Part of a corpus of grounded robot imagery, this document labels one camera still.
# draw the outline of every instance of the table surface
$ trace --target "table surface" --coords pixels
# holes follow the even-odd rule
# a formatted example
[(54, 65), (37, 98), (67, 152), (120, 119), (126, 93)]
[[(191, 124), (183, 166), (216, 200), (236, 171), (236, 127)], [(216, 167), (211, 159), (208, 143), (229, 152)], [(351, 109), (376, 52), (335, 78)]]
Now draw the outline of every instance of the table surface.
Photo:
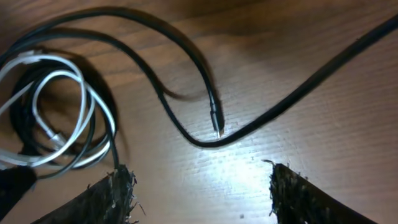
[[(395, 0), (1, 1), (0, 48), (57, 15), (110, 4), (148, 12), (192, 39), (214, 73), (225, 135), (265, 112), (358, 37), (398, 13)], [(185, 101), (169, 98), (183, 125), (198, 139), (216, 137), (200, 74), (171, 41), (112, 17), (64, 27), (101, 31), (131, 46), (168, 88), (188, 96)], [(269, 216), (272, 167), (262, 159), (289, 163), (345, 205), (378, 223), (395, 223), (397, 38), (393, 32), (367, 49), (275, 121), (209, 151), (179, 134), (147, 78), (121, 52), (80, 39), (45, 44), (87, 58), (111, 87), (120, 115), (118, 151), (137, 175), (136, 195), (147, 214), (133, 211), (140, 223), (275, 223), (275, 216)], [(54, 83), (45, 96), (52, 100), (46, 105), (52, 109), (48, 114), (53, 125), (71, 130), (77, 117), (76, 84)], [(7, 116), (1, 120), (0, 146), (18, 151), (21, 144)], [(103, 124), (97, 126), (100, 134)], [(107, 158), (95, 168), (40, 181), (3, 223), (32, 222), (111, 170)]]

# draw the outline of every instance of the black cord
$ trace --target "black cord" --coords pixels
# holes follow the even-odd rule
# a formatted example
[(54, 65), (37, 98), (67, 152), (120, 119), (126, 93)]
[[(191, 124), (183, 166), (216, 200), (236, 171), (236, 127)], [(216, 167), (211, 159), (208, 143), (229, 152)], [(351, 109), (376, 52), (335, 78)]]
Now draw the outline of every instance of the black cord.
[[(221, 111), (221, 103), (217, 98), (216, 90), (212, 86), (209, 78), (208, 70), (206, 69), (206, 65), (201, 60), (201, 58), (195, 53), (195, 51), (187, 44), (183, 38), (178, 35), (175, 35), (168, 27), (170, 25), (165, 26), (165, 22), (160, 19), (154, 19), (153, 17), (145, 14), (143, 12), (132, 11), (129, 9), (121, 9), (121, 8), (100, 8), (93, 9), (89, 11), (81, 11), (71, 15), (63, 16), (61, 18), (50, 21), (39, 28), (29, 32), (28, 34), (21, 37), (17, 42), (2, 56), (0, 56), (0, 66), (2, 66), (5, 61), (15, 53), (21, 52), (25, 49), (33, 47), (35, 44), (39, 42), (43, 42), (50, 39), (59, 39), (59, 38), (84, 38), (106, 42), (108, 44), (113, 45), (114, 47), (122, 50), (128, 56), (130, 56), (141, 68), (141, 70), (146, 74), (147, 78), (151, 82), (154, 87), (157, 96), (159, 97), (160, 102), (162, 103), (166, 113), (177, 127), (177, 129), (181, 132), (181, 134), (192, 144), (205, 147), (221, 147), (227, 144), (231, 144), (232, 142), (237, 141), (240, 138), (245, 137), (261, 126), (267, 124), (272, 121), (276, 117), (280, 116), (284, 112), (286, 112), (291, 106), (300, 101), (304, 96), (313, 91), (318, 85), (320, 85), (323, 81), (325, 81), (332, 73), (337, 71), (344, 64), (349, 62), (352, 58), (360, 54), (362, 51), (367, 49), (372, 44), (379, 41), (381, 38), (385, 37), (387, 34), (395, 30), (398, 26), (398, 15), (389, 19), (385, 23), (379, 25), (371, 32), (364, 35), (362, 38), (358, 39), (355, 43), (346, 48), (342, 53), (338, 54), (336, 57), (331, 59), (326, 65), (322, 66), (318, 71), (316, 71), (310, 78), (308, 78), (305, 82), (303, 82), (296, 90), (294, 90), (291, 94), (285, 97), (282, 101), (276, 104), (274, 107), (260, 115), (254, 121), (251, 121), (249, 124), (245, 125), (235, 133), (225, 137), (223, 139), (212, 141), (212, 142), (203, 142), (196, 140), (193, 138), (180, 124), (178, 119), (173, 114), (167, 100), (164, 96), (164, 90), (162, 86), (159, 84), (159, 81), (154, 73), (154, 71), (150, 68), (150, 66), (131, 48), (129, 48), (124, 43), (118, 41), (115, 38), (112, 38), (108, 35), (98, 34), (94, 32), (57, 32), (57, 33), (47, 33), (51, 28), (62, 24), (64, 22), (74, 21), (77, 19), (83, 19), (87, 17), (96, 17), (96, 16), (116, 16), (122, 17), (125, 19), (129, 19), (132, 21), (136, 21), (150, 27), (161, 34), (168, 37), (170, 40), (174, 41), (177, 45), (179, 45), (193, 60), (194, 64), (197, 66), (200, 74), (202, 75), (203, 81), (205, 82), (206, 89), (209, 94), (210, 105), (211, 105), (211, 119), (213, 122), (214, 129), (216, 131), (221, 131), (224, 128), (224, 119)], [(112, 151), (114, 155), (115, 163), (118, 163), (118, 157), (116, 149), (114, 148), (113, 138), (110, 138), (112, 141)]]

